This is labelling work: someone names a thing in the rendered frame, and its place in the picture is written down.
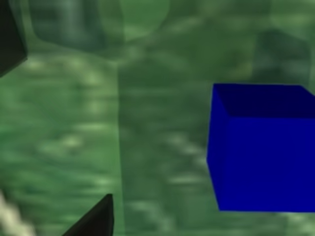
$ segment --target dark blue surface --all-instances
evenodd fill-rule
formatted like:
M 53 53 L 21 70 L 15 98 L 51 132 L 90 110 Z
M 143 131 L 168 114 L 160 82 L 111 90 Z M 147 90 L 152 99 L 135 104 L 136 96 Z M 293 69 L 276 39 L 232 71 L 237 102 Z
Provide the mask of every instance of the dark blue surface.
M 215 84 L 207 162 L 220 210 L 315 212 L 315 97 Z

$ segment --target cube's front face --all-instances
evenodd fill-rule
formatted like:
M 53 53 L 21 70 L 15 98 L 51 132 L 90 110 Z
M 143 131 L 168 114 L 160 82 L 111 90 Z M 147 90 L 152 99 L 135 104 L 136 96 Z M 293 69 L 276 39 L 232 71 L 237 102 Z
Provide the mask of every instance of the cube's front face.
M 311 119 L 232 118 L 220 210 L 314 210 L 315 193 L 307 187 L 315 180 L 314 126 Z

